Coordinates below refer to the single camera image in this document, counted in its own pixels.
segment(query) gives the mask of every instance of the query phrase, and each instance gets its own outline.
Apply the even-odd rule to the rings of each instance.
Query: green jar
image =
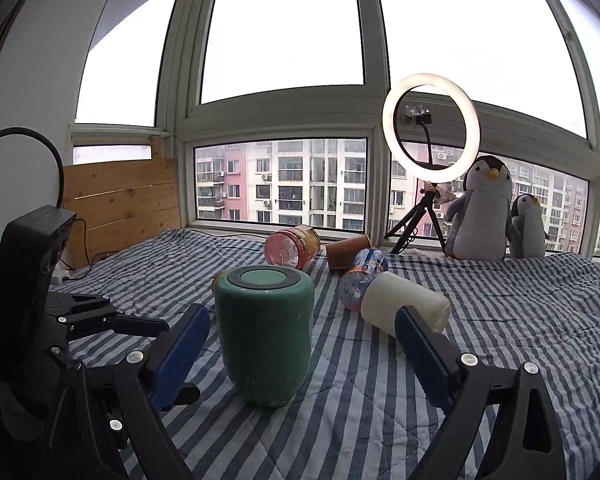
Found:
[[[309,367],[312,280],[286,267],[241,267],[218,276],[213,294],[222,359],[232,383],[257,406],[284,406]]]

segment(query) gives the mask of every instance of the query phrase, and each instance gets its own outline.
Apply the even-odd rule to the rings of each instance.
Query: penguin plush toy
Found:
[[[493,155],[479,156],[462,186],[464,193],[446,210],[445,219],[452,224],[445,254],[458,260],[503,260],[513,193],[509,170]]]
[[[542,223],[542,206],[529,194],[520,195],[511,207],[509,250],[513,258],[544,257],[544,240],[548,238]]]

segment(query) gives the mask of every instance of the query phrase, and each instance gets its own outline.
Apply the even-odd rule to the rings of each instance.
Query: illuminated ring light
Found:
[[[413,162],[405,152],[399,140],[398,132],[394,129],[396,107],[404,95],[418,86],[435,86],[445,91],[451,97],[464,118],[466,127],[466,142],[464,151],[458,161],[444,170],[427,170]],[[401,79],[389,92],[382,110],[382,129],[384,138],[395,160],[408,172],[426,182],[451,182],[466,173],[474,163],[480,147],[480,124],[474,104],[464,91],[455,83],[444,77],[433,74],[413,74]]]

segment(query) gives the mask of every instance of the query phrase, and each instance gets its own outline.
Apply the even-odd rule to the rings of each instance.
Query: penguin belly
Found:
[[[525,236],[522,239],[523,258],[543,258],[544,249],[544,224],[542,224],[542,217],[525,217]]]
[[[505,228],[509,208],[506,198],[474,191],[464,212],[454,243],[459,260],[497,262],[507,247]]]

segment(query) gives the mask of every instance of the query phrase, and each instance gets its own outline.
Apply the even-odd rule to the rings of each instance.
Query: cream-colored cylinder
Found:
[[[383,272],[366,290],[360,314],[366,322],[395,337],[395,314],[413,305],[434,332],[442,332],[449,319],[449,300],[396,274]]]

